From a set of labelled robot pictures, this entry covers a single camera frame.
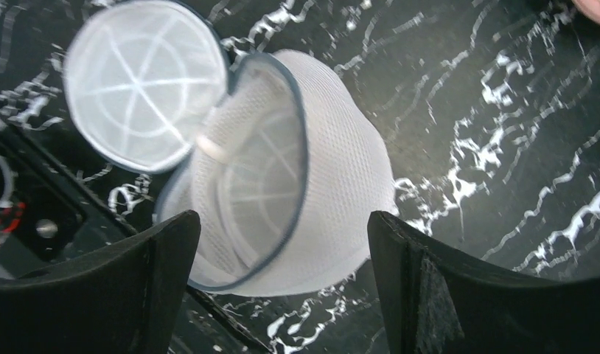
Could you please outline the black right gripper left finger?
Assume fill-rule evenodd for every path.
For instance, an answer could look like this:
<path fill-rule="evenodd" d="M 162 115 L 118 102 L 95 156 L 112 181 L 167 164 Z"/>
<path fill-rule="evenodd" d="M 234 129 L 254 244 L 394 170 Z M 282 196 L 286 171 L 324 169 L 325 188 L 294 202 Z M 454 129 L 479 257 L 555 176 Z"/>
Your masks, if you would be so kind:
<path fill-rule="evenodd" d="M 0 279 L 0 353 L 165 353 L 198 247 L 188 210 L 73 260 Z"/>

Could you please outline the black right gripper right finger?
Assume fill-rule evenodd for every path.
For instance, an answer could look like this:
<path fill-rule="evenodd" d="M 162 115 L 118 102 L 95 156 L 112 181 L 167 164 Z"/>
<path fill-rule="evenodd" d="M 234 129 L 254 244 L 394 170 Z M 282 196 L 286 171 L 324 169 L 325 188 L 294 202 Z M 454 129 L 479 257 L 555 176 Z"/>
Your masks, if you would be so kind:
<path fill-rule="evenodd" d="M 516 273 L 384 211 L 367 230 L 392 353 L 600 353 L 600 277 Z"/>

